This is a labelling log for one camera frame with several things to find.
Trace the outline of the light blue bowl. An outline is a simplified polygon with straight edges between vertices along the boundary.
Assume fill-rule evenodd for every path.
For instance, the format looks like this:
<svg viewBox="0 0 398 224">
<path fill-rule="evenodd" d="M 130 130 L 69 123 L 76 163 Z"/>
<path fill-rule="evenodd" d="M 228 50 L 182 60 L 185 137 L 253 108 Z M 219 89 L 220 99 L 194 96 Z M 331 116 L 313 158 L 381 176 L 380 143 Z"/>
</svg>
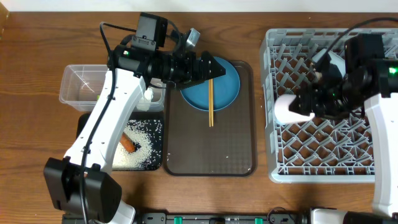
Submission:
<svg viewBox="0 0 398 224">
<path fill-rule="evenodd" d="M 316 64 L 317 62 L 320 61 L 320 59 L 323 57 L 323 55 L 325 54 L 326 49 L 321 49 L 321 51 L 319 51 L 319 53 L 316 53 L 313 57 L 312 57 L 312 62 L 313 64 Z M 346 73 L 346 67 L 345 67 L 345 60 L 343 58 L 341 58 L 338 54 L 329 51 L 328 52 L 328 61 L 330 62 L 330 65 L 334 65 L 337 67 L 338 69 L 338 75 L 343 78 L 345 76 Z"/>
</svg>

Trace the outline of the white tissue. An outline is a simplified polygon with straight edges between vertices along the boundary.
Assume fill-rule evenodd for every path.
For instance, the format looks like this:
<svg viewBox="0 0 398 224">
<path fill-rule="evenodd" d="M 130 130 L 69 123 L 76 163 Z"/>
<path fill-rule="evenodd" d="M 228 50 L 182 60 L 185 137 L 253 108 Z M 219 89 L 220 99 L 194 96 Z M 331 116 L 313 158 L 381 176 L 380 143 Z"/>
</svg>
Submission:
<svg viewBox="0 0 398 224">
<path fill-rule="evenodd" d="M 137 111 L 148 111 L 151 106 L 153 97 L 154 97 L 154 93 L 153 93 L 152 88 L 148 88 L 144 92 L 143 97 L 139 100 L 138 104 L 136 105 L 136 110 Z"/>
</svg>

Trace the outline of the pink cup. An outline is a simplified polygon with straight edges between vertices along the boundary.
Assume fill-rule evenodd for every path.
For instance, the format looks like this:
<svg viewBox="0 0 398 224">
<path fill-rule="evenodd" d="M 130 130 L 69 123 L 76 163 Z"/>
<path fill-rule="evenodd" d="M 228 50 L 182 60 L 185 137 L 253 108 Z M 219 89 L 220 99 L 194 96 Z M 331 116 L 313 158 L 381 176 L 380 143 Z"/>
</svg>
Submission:
<svg viewBox="0 0 398 224">
<path fill-rule="evenodd" d="M 289 110 L 289 106 L 296 99 L 295 95 L 281 95 L 274 103 L 274 114 L 279 124 L 294 124 L 307 122 L 315 117 L 314 113 L 302 115 Z"/>
</svg>

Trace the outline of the orange carrot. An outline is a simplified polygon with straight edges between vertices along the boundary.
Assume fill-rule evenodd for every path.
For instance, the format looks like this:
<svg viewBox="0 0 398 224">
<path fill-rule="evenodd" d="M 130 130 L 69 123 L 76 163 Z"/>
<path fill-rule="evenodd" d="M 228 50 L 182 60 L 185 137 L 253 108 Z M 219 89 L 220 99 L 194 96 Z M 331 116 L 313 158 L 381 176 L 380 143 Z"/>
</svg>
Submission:
<svg viewBox="0 0 398 224">
<path fill-rule="evenodd" d="M 123 146 L 123 148 L 128 152 L 128 153 L 133 153 L 136 148 L 133 144 L 133 142 L 130 140 L 130 138 L 125 134 L 122 133 L 122 136 L 119 140 L 119 142 L 121 143 L 121 145 Z"/>
</svg>

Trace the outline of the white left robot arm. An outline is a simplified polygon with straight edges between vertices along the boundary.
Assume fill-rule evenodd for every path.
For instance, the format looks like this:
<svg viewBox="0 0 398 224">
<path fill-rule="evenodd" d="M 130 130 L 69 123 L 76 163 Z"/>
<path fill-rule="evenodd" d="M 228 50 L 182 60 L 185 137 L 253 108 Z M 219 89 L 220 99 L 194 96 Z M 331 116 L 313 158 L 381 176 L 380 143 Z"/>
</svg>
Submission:
<svg viewBox="0 0 398 224">
<path fill-rule="evenodd" d="M 49 158 L 44 178 L 54 207 L 82 215 L 83 222 L 133 223 L 135 209 L 123 202 L 110 176 L 119 140 L 133 109 L 153 78 L 189 88 L 225 75 L 207 51 L 167 54 L 117 45 L 110 52 L 103 89 L 77 139 L 62 160 Z"/>
</svg>

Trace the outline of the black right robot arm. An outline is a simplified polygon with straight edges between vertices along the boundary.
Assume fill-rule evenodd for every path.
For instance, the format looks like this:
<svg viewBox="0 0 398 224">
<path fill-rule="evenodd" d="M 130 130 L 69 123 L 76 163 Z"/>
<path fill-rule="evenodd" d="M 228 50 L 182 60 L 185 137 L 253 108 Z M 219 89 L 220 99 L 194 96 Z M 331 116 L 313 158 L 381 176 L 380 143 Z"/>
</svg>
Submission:
<svg viewBox="0 0 398 224">
<path fill-rule="evenodd" d="M 277 120 L 343 119 L 361 109 L 371 129 L 376 173 L 372 214 L 318 208 L 311 222 L 397 223 L 397 61 L 385 56 L 380 34 L 358 34 L 345 42 L 345 71 L 325 52 L 315 72 L 318 83 L 278 97 Z"/>
</svg>

